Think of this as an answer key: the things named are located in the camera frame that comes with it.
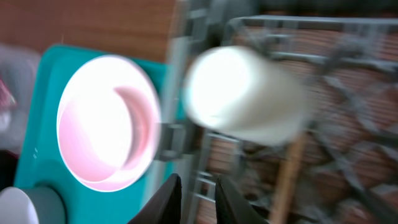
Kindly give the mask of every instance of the wooden table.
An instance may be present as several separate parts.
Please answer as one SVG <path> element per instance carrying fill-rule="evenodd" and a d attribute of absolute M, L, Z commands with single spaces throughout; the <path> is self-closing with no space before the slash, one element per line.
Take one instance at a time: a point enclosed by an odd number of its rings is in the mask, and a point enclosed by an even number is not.
<path fill-rule="evenodd" d="M 63 43 L 165 61 L 175 0 L 2 0 L 0 42 Z"/>

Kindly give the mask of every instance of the dish rack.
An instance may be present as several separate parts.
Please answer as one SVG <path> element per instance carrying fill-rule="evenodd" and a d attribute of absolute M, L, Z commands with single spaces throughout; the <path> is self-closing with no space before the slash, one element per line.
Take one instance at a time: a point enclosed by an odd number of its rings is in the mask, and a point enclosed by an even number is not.
<path fill-rule="evenodd" d="M 317 102 L 307 130 L 310 139 L 297 186 L 298 192 L 311 196 L 296 197 L 296 201 L 301 202 L 295 202 L 294 211 L 320 223 L 334 223 L 344 215 L 331 211 L 331 204 L 340 210 L 348 205 L 362 208 L 363 203 L 351 196 L 352 188 L 388 197 L 396 189 L 392 179 L 398 165 L 398 115 L 395 112 L 398 109 L 398 49 L 394 48 L 394 42 L 398 42 L 398 19 L 252 16 L 260 14 L 256 1 L 241 13 L 228 14 L 223 11 L 227 10 L 225 2 L 182 1 L 178 4 L 178 10 L 183 13 L 174 24 L 176 32 L 170 44 L 168 59 L 172 66 L 167 76 L 168 93 L 164 94 L 168 107 L 164 108 L 165 120 L 176 123 L 173 108 L 191 59 L 217 45 L 246 45 L 290 70 Z M 229 2 L 237 6 L 249 1 Z M 217 16 L 216 11 L 224 12 L 220 13 L 224 16 Z M 192 133 L 194 127 L 189 125 Z M 198 158 L 194 178 L 187 184 L 189 193 L 183 192 L 186 206 L 183 206 L 182 223 L 215 223 L 215 212 L 209 213 L 209 209 L 214 209 L 211 203 L 215 202 L 214 174 L 229 175 L 243 194 L 245 188 L 251 189 L 245 195 L 249 203 L 269 210 L 272 184 L 264 183 L 255 166 L 262 162 L 272 164 L 263 172 L 269 172 L 273 179 L 269 182 L 274 182 L 285 147 L 261 147 L 209 129 L 204 130 L 200 138 L 197 154 L 188 144 L 179 147 L 181 153 L 189 151 Z M 215 159 L 217 153 L 224 153 L 229 159 Z M 369 162 L 372 157 L 379 158 L 375 159 L 378 164 L 371 164 L 375 170 L 387 161 L 388 177 L 366 180 L 365 172 L 370 171 L 358 164 Z M 212 169 L 211 163 L 215 160 L 227 166 Z M 325 183 L 333 180 L 344 185 L 346 190 L 341 191 L 348 194 L 334 199 L 326 197 L 320 202 L 325 191 L 336 193 L 328 186 L 330 183 Z M 198 212 L 203 208 L 200 202 L 210 203 L 210 207 L 204 208 L 207 212 Z M 362 216 L 372 219 L 368 213 Z"/>

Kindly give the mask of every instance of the white mug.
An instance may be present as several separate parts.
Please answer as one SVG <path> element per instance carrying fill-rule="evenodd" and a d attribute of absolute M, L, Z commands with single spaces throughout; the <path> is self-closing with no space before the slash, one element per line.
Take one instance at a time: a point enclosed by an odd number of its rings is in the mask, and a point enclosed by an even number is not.
<path fill-rule="evenodd" d="M 310 117 L 304 87 L 243 46 L 201 54 L 187 72 L 184 103 L 200 126 L 265 146 L 293 140 Z"/>

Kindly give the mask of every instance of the teal tray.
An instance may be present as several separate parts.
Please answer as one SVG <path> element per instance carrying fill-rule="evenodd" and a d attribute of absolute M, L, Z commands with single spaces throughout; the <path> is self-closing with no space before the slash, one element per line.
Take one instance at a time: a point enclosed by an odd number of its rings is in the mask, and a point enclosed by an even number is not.
<path fill-rule="evenodd" d="M 87 61 L 108 54 L 77 47 L 56 45 L 40 62 L 29 122 L 14 185 L 32 188 L 48 185 L 62 197 L 67 223 L 127 223 L 140 210 L 148 173 L 124 190 L 104 193 L 80 184 L 67 170 L 57 144 L 57 109 L 63 89 L 72 75 Z M 159 93 L 166 65 L 132 58 L 148 74 Z M 167 164 L 164 180 L 172 173 Z"/>

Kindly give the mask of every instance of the metal wire rack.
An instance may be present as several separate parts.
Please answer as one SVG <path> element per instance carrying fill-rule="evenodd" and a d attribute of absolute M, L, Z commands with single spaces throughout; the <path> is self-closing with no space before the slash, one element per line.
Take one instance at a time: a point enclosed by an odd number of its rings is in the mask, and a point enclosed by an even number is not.
<path fill-rule="evenodd" d="M 231 19 L 222 45 L 250 46 L 293 69 L 316 102 L 307 130 L 312 135 L 308 148 L 323 154 L 321 162 L 303 161 L 303 173 L 311 179 L 324 171 L 339 171 L 351 187 L 365 190 L 368 186 L 354 166 L 368 151 L 376 149 L 398 164 L 398 115 L 394 111 L 398 109 L 398 54 L 389 49 L 389 39 L 398 37 L 396 34 L 397 19 L 251 16 Z M 320 42 L 324 43 L 321 47 L 314 45 Z M 377 100 L 389 105 L 378 106 Z M 219 140 L 233 145 L 229 175 L 239 176 L 244 169 L 258 186 L 261 178 L 248 161 L 284 155 L 283 146 L 248 153 L 246 142 L 205 130 L 188 223 L 195 219 L 199 198 L 214 202 L 215 182 L 206 166 L 212 142 Z M 313 179 L 299 184 L 299 188 L 314 189 Z M 263 189 L 250 203 L 269 208 L 271 200 L 272 190 Z M 333 223 L 316 200 L 307 200 L 300 210 L 320 223 Z"/>

